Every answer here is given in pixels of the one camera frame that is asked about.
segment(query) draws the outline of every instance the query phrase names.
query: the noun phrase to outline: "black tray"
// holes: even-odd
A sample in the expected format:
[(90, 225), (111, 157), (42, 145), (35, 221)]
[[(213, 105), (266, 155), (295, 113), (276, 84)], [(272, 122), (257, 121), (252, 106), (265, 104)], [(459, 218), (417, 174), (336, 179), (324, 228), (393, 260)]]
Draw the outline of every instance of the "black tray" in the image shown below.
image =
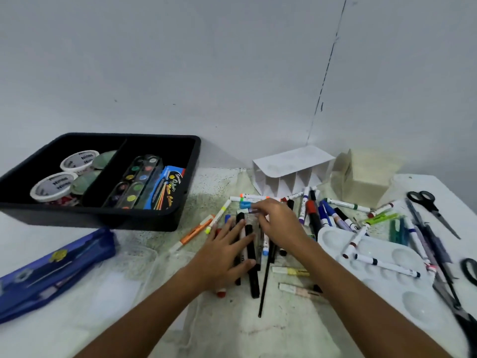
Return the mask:
[[(0, 211), (30, 225), (123, 228), (149, 231), (177, 229), (199, 159), (201, 140), (196, 135), (68, 133), (56, 138), (0, 178)], [(88, 188), (81, 206), (36, 202), (31, 188), (41, 179), (61, 172), (60, 163), (82, 150), (104, 153), (117, 150)], [(185, 168), (177, 198), (164, 211), (102, 208), (105, 199), (137, 156), (154, 154), (164, 166)]]

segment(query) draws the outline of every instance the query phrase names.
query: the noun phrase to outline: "white paint palette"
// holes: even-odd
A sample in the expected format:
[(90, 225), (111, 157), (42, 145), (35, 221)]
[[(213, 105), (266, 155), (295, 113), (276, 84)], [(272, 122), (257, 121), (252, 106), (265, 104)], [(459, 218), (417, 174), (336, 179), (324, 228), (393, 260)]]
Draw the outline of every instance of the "white paint palette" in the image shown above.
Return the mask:
[(422, 258), (410, 247), (364, 236), (358, 244), (358, 253), (381, 261), (401, 265), (421, 273), (413, 278), (379, 266), (342, 256), (355, 233), (339, 228), (319, 230), (318, 243), (346, 270), (361, 280), (407, 319), (422, 329), (436, 329), (441, 321), (432, 280)]

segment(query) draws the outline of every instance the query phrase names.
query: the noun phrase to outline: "left hand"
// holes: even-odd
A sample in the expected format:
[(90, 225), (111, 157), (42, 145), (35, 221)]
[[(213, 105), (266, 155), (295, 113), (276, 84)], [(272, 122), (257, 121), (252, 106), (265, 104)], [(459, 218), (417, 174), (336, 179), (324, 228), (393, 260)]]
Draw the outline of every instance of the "left hand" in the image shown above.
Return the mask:
[(255, 237), (255, 234), (251, 234), (233, 243), (240, 230), (245, 227), (245, 220), (241, 220), (230, 230), (232, 223), (233, 219), (229, 219), (217, 237), (215, 237), (217, 225), (214, 225), (204, 246), (184, 267), (184, 270), (187, 270), (187, 276), (198, 285), (201, 292), (232, 284), (256, 264), (255, 260), (247, 259), (240, 265), (232, 267), (234, 258)]

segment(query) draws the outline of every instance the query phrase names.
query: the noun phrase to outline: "hand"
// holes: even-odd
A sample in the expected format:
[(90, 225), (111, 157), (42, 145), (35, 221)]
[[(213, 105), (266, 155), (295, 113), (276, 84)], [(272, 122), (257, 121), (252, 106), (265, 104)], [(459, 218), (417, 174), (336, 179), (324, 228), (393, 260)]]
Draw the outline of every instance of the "hand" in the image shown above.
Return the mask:
[(295, 213), (285, 203), (267, 198), (252, 204), (252, 208), (260, 211), (258, 219), (263, 232), (292, 255), (303, 241), (309, 240)]
[(245, 227), (245, 220), (240, 221), (230, 230), (233, 222), (233, 219), (229, 219), (217, 237), (215, 237), (217, 225), (214, 225), (204, 246), (184, 268), (188, 270), (187, 276), (191, 278), (191, 281), (198, 284), (200, 292), (230, 285), (257, 263), (255, 260), (248, 259), (232, 267), (234, 258), (255, 237), (255, 234), (251, 234), (233, 243), (240, 230)]

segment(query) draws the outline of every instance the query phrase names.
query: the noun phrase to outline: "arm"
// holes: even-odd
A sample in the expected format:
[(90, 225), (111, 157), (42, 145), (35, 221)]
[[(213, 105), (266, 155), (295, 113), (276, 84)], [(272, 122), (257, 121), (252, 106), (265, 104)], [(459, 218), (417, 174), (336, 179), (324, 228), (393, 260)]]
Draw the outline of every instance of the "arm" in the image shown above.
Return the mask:
[(310, 239), (285, 204), (267, 199), (252, 208), (263, 212), (259, 222), (268, 237), (308, 270), (363, 355), (367, 358), (450, 357), (431, 337)]
[(245, 220), (230, 231), (232, 223), (230, 219), (216, 238), (214, 226), (204, 246), (187, 266), (111, 325), (76, 358), (146, 358), (167, 328), (199, 294), (231, 284), (250, 270), (255, 260), (246, 260), (233, 268), (232, 265), (234, 257), (254, 235), (232, 244), (245, 226)]

